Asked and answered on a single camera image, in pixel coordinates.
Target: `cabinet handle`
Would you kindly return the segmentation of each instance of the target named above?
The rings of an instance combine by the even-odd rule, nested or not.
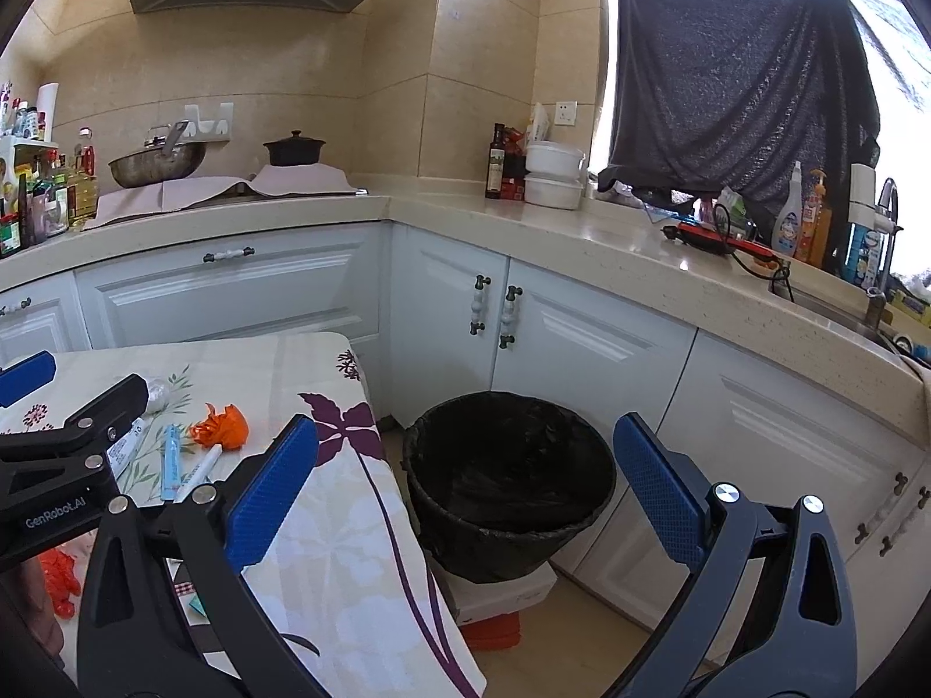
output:
[[[903,473],[896,473],[896,486],[892,489],[892,492],[886,496],[886,501],[883,501],[879,509],[873,513],[872,517],[869,517],[866,522],[861,522],[857,526],[857,536],[854,538],[854,543],[856,545],[863,543],[864,540],[869,538],[869,536],[876,531],[878,526],[886,521],[886,517],[889,517],[889,513],[896,507],[907,484],[909,484],[909,478],[906,478]]]
[[[246,247],[245,249],[230,249],[228,252],[217,252],[213,254],[212,252],[206,253],[204,255],[205,262],[216,262],[218,259],[231,259],[234,257],[251,257],[255,254],[255,249],[252,247]]]
[[[0,317],[3,317],[6,314],[13,314],[13,312],[20,312],[20,309],[26,309],[27,307],[31,305],[31,303],[33,303],[33,298],[26,297],[24,300],[20,302],[19,306],[14,304],[11,307],[6,307],[6,306],[0,307]]]
[[[518,297],[523,296],[523,289],[520,286],[508,286],[507,294],[504,296],[504,309],[501,310],[501,343],[498,346],[506,349],[509,343],[514,343],[514,331],[511,326],[517,320]]]
[[[909,514],[906,514],[905,517],[902,517],[902,521],[898,523],[896,531],[892,535],[886,535],[886,537],[883,538],[883,545],[879,550],[881,557],[884,557],[886,554],[888,554],[898,539],[905,535],[906,532],[908,532],[909,526],[911,526],[911,523],[915,521],[915,517],[918,517],[918,512],[923,510],[925,504],[928,503],[928,499],[931,498],[931,490],[928,490],[928,488],[925,486],[922,486],[920,489],[918,489],[918,494],[920,495],[918,503],[915,504]]]
[[[485,329],[485,323],[481,321],[482,314],[485,311],[485,286],[490,286],[492,279],[484,275],[475,276],[475,293],[472,295],[472,320],[469,323],[469,335],[477,336],[478,331]]]

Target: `beige countertop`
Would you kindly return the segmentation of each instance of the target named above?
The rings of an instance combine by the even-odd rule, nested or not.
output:
[[[732,259],[669,242],[643,211],[588,202],[588,209],[566,212],[474,194],[399,193],[404,187],[397,183],[369,186],[391,193],[219,200],[58,236],[0,262],[0,291],[104,259],[201,239],[392,220],[501,252],[698,326],[847,399],[910,441],[928,445],[922,384],[895,355],[775,297],[766,281],[746,275]],[[791,280],[804,289],[841,283],[807,266],[793,269]]]

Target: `silver pivot bolt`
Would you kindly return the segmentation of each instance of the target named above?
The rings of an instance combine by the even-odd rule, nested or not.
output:
[[[724,503],[734,503],[740,498],[740,492],[730,483],[718,483],[714,487],[714,495],[718,497],[718,501],[723,501]]]
[[[111,498],[110,503],[107,504],[107,509],[110,511],[111,515],[118,515],[120,512],[129,509],[129,499],[126,496]]]
[[[813,515],[819,515],[824,511],[824,501],[821,501],[818,496],[805,496],[802,499],[802,506]]]
[[[217,489],[213,486],[197,486],[191,494],[194,503],[210,503],[217,498]]]

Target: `power outlet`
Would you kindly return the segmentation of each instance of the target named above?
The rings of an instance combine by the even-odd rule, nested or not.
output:
[[[557,102],[554,125],[575,125],[575,114],[578,111],[578,106],[578,102]]]

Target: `dark cloth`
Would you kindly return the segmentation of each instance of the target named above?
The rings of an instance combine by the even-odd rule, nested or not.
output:
[[[620,0],[616,127],[599,188],[738,191],[764,238],[793,162],[827,173],[846,225],[879,109],[847,0]]]

